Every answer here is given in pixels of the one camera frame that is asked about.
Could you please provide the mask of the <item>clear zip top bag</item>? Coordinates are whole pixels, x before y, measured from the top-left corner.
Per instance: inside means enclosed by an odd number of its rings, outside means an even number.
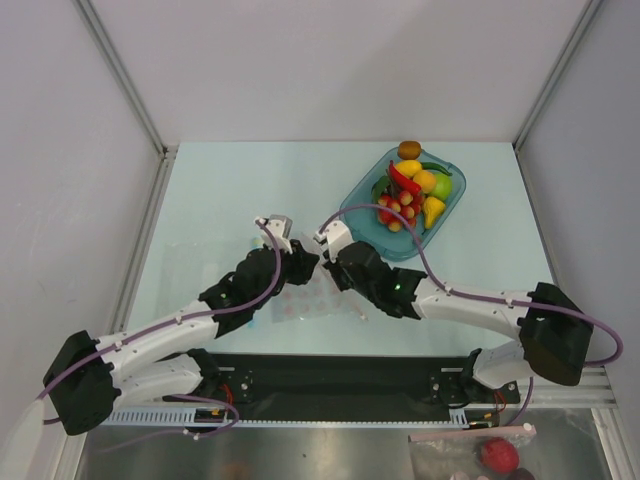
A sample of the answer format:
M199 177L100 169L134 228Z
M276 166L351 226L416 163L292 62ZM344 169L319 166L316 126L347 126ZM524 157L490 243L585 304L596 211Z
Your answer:
M172 313L196 299L233 270L251 250L262 246L262 239L213 240L203 243L174 243L164 248L155 313ZM330 282L328 273L316 267L309 283L286 285L282 292L248 322L260 323L327 319L346 315L349 319L367 319L362 301L349 292L341 292Z

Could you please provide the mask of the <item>red strawberry bunch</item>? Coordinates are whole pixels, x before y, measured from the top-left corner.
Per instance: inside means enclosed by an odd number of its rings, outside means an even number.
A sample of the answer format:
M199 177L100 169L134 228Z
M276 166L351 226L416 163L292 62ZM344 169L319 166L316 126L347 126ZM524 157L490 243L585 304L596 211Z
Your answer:
M412 195L401 189L387 174L380 177L371 188L374 203L389 208L404 218L412 228L416 227L418 216L422 211L422 194Z

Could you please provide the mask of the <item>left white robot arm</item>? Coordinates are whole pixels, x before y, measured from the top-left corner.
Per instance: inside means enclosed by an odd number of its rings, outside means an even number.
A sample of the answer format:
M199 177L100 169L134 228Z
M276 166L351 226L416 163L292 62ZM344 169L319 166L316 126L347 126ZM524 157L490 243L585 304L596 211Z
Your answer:
M254 249L174 314L97 339L85 330L69 336L43 378L57 422L76 436L131 403L191 394L211 399L220 376L201 344L247 324L285 285L307 284L318 261L298 240Z

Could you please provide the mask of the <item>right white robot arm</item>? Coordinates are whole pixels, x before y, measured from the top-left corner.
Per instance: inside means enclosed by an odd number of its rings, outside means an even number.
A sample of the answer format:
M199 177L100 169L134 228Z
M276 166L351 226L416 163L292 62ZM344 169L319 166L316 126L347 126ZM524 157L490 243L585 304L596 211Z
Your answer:
M593 334L580 310L556 285L532 291L455 294L424 271L392 267L363 241L329 247L324 267L339 290L353 290L390 317L447 320L508 337L478 348L461 376L463 393L484 401L497 388L537 375L561 386L579 384Z

